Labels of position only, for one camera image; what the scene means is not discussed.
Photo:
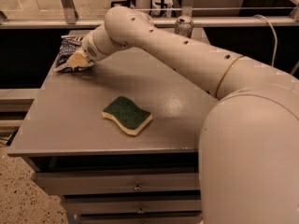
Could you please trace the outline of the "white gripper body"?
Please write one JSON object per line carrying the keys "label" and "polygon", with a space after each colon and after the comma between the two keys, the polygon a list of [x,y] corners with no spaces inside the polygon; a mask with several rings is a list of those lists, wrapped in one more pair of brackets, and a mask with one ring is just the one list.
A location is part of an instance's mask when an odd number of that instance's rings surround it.
{"label": "white gripper body", "polygon": [[115,42],[108,35],[104,25],[85,35],[81,46],[87,56],[94,62],[104,60],[111,54],[126,49],[124,45]]}

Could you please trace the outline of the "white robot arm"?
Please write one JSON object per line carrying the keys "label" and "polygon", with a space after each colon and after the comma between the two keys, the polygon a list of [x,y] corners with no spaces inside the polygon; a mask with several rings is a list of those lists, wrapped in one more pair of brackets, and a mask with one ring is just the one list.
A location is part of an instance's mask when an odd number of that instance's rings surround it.
{"label": "white robot arm", "polygon": [[299,224],[299,80],[273,66],[152,26],[113,7],[68,59],[84,67],[137,47],[218,103],[199,140],[205,224]]}

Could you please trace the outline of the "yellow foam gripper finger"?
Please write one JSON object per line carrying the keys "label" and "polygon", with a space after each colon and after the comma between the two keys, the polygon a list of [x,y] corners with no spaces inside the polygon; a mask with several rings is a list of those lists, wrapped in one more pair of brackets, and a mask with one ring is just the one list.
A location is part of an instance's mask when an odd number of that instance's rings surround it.
{"label": "yellow foam gripper finger", "polygon": [[86,68],[92,65],[91,60],[89,57],[80,50],[74,52],[69,59],[66,61],[69,67],[72,69],[75,68]]}

